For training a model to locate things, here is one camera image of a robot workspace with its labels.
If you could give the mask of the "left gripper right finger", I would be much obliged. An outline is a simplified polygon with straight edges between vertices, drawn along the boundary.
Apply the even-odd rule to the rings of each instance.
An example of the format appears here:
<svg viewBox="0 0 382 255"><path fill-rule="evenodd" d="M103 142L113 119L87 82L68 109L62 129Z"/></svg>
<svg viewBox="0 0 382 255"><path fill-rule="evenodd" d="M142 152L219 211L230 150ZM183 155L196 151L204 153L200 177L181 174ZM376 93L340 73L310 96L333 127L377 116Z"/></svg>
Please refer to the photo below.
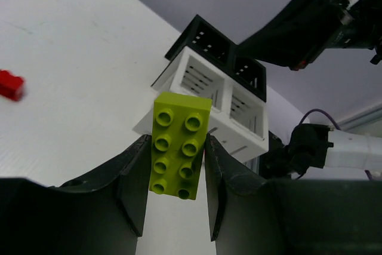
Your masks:
<svg viewBox="0 0 382 255"><path fill-rule="evenodd" d="M217 254L380 254L381 183L266 180L207 135L205 178Z"/></svg>

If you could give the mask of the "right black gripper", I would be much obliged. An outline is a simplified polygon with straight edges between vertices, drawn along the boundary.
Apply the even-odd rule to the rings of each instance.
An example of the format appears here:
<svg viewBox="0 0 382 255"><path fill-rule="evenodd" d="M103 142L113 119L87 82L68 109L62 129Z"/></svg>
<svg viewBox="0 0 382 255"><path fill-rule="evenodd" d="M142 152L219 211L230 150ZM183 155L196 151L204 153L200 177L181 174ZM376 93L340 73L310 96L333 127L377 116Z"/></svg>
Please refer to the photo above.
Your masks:
<svg viewBox="0 0 382 255"><path fill-rule="evenodd" d="M291 70L326 49L369 49L381 61L381 0L290 0L268 24L238 45L238 55Z"/></svg>

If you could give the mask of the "long green lego brick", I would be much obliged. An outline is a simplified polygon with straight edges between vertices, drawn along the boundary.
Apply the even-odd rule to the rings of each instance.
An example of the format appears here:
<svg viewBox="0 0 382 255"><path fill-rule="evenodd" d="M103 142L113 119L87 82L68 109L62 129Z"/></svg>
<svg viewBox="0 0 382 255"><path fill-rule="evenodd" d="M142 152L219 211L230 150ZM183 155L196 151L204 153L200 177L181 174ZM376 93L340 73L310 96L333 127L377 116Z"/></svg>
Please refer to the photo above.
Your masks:
<svg viewBox="0 0 382 255"><path fill-rule="evenodd" d="M196 199L212 100L161 93L153 104L149 190Z"/></svg>

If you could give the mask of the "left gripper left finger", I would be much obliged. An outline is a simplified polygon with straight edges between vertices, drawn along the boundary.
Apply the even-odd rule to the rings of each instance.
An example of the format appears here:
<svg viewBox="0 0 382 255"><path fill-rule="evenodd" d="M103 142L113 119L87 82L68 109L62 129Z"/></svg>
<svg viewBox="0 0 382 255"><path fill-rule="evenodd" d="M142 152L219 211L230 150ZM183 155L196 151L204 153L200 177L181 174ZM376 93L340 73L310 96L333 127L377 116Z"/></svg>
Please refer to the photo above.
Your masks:
<svg viewBox="0 0 382 255"><path fill-rule="evenodd" d="M134 254L143 234L151 137L59 187L1 180L2 254Z"/></svg>

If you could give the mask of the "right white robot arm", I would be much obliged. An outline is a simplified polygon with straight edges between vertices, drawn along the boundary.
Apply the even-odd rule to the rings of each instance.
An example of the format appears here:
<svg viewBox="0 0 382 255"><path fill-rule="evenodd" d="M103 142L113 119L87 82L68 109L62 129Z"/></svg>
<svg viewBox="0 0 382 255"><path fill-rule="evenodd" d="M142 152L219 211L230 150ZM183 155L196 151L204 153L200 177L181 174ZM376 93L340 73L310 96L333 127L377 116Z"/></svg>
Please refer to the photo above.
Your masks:
<svg viewBox="0 0 382 255"><path fill-rule="evenodd" d="M326 49L351 48L371 50L371 63L381 62L381 0L291 0L236 53L298 71ZM300 121L287 145L260 158L268 179L302 177L311 167L356 168L370 176L381 170L381 139L341 131L336 123Z"/></svg>

